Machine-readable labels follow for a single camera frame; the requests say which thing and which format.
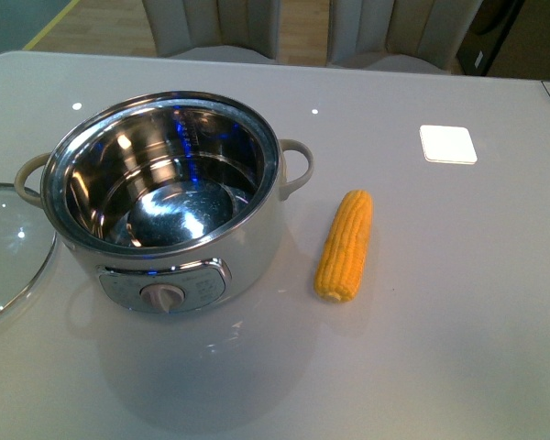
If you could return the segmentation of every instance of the pot rim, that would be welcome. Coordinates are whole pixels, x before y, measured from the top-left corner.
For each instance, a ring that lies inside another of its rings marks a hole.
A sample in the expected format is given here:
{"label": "pot rim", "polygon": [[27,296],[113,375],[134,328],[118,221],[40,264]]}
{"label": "pot rim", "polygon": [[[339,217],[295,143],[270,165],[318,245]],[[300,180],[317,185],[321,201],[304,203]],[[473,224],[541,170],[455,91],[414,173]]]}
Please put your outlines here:
{"label": "pot rim", "polygon": [[[160,247],[125,247],[113,244],[99,238],[73,217],[67,205],[68,184],[72,176],[73,163],[84,149],[98,139],[100,134],[120,122],[125,116],[145,112],[147,109],[165,107],[168,105],[188,105],[197,107],[227,117],[239,117],[236,120],[243,125],[258,144],[265,157],[264,176],[248,206],[235,217],[220,225],[210,233],[181,243]],[[214,94],[195,91],[169,91],[143,94],[107,107],[105,110],[81,122],[73,128],[51,152],[41,176],[40,197],[48,219],[55,229],[73,245],[88,248],[91,251],[111,256],[122,256],[127,259],[161,259],[169,255],[177,255],[203,246],[218,239],[229,236],[254,216],[273,195],[276,182],[281,176],[281,148],[269,123],[255,110],[239,101]]]}

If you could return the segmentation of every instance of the electric cooking pot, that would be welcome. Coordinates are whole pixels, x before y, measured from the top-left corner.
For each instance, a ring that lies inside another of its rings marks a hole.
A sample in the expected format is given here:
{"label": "electric cooking pot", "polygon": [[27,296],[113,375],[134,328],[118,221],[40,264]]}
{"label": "electric cooking pot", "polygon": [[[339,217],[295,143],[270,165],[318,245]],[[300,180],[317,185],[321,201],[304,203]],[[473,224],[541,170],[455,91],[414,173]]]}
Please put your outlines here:
{"label": "electric cooking pot", "polygon": [[[287,181],[283,151],[307,160]],[[44,166],[40,193],[25,181]],[[241,293],[268,267],[281,203],[314,158],[240,102],[165,92],[111,106],[27,162],[17,193],[41,207],[81,266],[132,310],[178,313]]]}

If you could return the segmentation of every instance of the white table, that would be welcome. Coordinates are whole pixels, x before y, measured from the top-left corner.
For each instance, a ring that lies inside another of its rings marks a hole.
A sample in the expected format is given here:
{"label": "white table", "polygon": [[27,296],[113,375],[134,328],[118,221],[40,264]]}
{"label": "white table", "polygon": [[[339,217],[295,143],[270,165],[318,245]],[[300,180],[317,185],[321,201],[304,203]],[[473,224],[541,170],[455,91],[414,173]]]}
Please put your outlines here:
{"label": "white table", "polygon": [[[0,320],[0,439],[550,439],[540,82],[9,53],[0,182],[102,108],[165,90],[235,98],[312,149],[279,252],[231,302],[163,319],[112,303],[59,246]],[[426,161],[421,125],[466,127],[477,163]],[[362,288],[324,303],[315,266],[354,188],[375,199]]]}

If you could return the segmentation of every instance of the yellow corn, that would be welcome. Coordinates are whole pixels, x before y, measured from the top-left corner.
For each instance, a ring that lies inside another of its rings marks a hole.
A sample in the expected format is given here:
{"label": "yellow corn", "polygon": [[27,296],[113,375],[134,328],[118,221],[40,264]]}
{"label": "yellow corn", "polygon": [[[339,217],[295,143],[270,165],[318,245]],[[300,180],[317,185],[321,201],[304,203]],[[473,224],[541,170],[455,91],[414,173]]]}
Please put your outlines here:
{"label": "yellow corn", "polygon": [[313,288],[324,300],[344,303],[357,296],[372,220],[373,199],[369,193],[347,193],[336,211],[313,280]]}

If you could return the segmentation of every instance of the chair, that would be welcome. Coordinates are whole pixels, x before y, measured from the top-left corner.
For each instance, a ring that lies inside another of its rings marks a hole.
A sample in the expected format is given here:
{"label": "chair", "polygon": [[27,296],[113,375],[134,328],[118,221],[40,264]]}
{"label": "chair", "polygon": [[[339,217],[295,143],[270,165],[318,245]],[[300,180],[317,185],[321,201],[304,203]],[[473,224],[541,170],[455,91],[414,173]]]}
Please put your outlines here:
{"label": "chair", "polygon": [[142,0],[160,57],[277,62],[281,0]]}
{"label": "chair", "polygon": [[482,0],[331,0],[326,64],[449,73]]}

